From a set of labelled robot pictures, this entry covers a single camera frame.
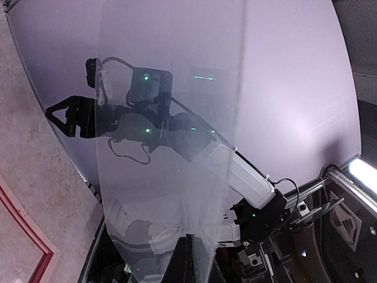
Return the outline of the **clear acrylic sheet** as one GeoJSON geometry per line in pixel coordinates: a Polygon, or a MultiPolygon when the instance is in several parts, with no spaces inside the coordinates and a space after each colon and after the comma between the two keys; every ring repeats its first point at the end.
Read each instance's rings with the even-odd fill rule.
{"type": "Polygon", "coordinates": [[[137,282],[208,282],[234,149],[245,1],[107,1],[96,109],[107,232],[137,282]]]}

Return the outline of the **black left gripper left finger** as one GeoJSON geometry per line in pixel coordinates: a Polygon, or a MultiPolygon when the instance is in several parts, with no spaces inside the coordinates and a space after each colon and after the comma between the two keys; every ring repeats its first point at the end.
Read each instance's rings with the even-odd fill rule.
{"type": "Polygon", "coordinates": [[[190,235],[180,237],[166,269],[166,282],[190,282],[190,235]]]}

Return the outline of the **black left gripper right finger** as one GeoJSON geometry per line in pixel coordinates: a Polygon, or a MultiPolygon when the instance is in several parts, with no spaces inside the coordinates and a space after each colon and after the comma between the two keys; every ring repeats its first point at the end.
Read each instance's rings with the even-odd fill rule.
{"type": "Polygon", "coordinates": [[[190,235],[193,255],[193,282],[224,282],[216,260],[219,247],[216,241],[208,237],[190,235]]]}

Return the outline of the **wooden picture frame red edge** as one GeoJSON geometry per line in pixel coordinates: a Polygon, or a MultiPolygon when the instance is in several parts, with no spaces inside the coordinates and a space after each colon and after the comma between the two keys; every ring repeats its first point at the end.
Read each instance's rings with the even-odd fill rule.
{"type": "Polygon", "coordinates": [[[5,179],[1,176],[1,203],[23,230],[27,237],[43,253],[29,282],[50,282],[53,272],[61,257],[58,248],[32,220],[18,201],[5,179]]]}

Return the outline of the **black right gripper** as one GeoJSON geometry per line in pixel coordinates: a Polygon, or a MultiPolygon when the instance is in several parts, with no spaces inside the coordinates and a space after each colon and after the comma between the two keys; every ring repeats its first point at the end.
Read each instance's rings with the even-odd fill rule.
{"type": "Polygon", "coordinates": [[[118,127],[115,107],[108,104],[99,106],[93,98],[70,96],[45,110],[45,116],[67,137],[75,137],[76,128],[80,128],[80,137],[93,139],[118,127]],[[66,121],[53,115],[59,110],[66,110],[66,121]]]}

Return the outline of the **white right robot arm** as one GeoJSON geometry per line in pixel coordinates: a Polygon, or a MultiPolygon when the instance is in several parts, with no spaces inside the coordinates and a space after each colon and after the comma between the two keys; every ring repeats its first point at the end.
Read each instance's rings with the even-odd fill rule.
{"type": "Polygon", "coordinates": [[[213,126],[186,106],[172,114],[173,75],[166,70],[133,67],[124,105],[110,104],[105,71],[87,71],[96,98],[70,96],[46,109],[46,118],[67,137],[108,137],[108,146],[123,140],[140,144],[151,163],[159,147],[172,149],[187,162],[200,162],[218,177],[227,177],[242,199],[232,206],[240,239],[260,242],[290,218],[287,200],[276,182],[248,161],[213,126]]]}

